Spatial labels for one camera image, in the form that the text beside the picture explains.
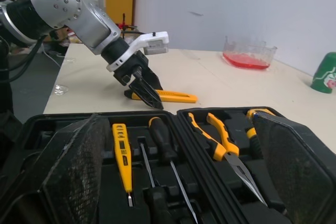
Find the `voltage tester screwdriver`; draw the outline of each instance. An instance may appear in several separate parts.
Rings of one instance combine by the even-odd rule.
[[[152,188],[147,191],[148,204],[151,208],[152,213],[152,223],[159,224],[176,224],[173,217],[169,213],[167,202],[166,202],[166,192],[161,186],[155,186],[151,166],[149,165],[148,158],[146,155],[145,147],[143,143],[140,144],[143,160],[145,162],[146,170],[151,181]]]
[[[119,173],[121,176],[124,189],[128,194],[128,205],[133,207],[132,202],[132,153],[127,136],[127,128],[123,123],[112,125],[114,138],[114,152],[118,163]]]
[[[161,153],[160,156],[161,161],[163,161],[164,163],[170,163],[170,166],[173,168],[175,177],[179,184],[184,200],[194,218],[195,223],[198,224],[196,213],[190,204],[188,195],[183,187],[182,181],[177,173],[176,167],[173,162],[173,160],[177,159],[177,154],[172,149],[168,127],[164,124],[161,118],[155,117],[149,120],[149,131],[154,139],[154,142],[158,146],[159,152]]]

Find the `metal tip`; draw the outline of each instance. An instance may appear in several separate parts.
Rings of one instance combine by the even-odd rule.
[[[194,217],[195,223],[196,223],[196,224],[198,224],[198,220],[197,220],[197,217],[196,217],[196,214],[195,214],[195,212],[193,212],[192,214],[193,214],[193,217]]]
[[[132,197],[131,197],[131,195],[128,193],[128,205],[130,206],[130,207],[133,207],[133,201],[132,201]]]

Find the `black screwdriver handle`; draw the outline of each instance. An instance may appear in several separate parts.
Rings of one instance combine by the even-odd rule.
[[[160,161],[169,164],[170,161],[176,160],[177,153],[172,148],[169,129],[161,118],[152,118],[149,120],[149,131],[158,146]]]
[[[147,191],[147,204],[152,214],[152,223],[176,224],[167,206],[167,194],[160,187],[152,187]]]
[[[250,150],[251,150],[251,155],[254,159],[264,159],[257,135],[253,136],[250,139]]]

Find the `clear plastic bowl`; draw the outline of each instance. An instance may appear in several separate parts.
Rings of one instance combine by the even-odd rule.
[[[225,37],[224,58],[233,66],[250,69],[266,69],[270,66],[276,47],[266,47],[266,42],[250,42],[248,40],[232,41]]]

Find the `yellow voltage tester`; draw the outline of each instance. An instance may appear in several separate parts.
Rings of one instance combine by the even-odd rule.
[[[128,194],[128,205],[133,207],[132,202],[132,153],[130,143],[127,136],[127,128],[123,123],[115,123],[112,125],[112,133],[114,138],[114,152],[118,163],[124,189]]]

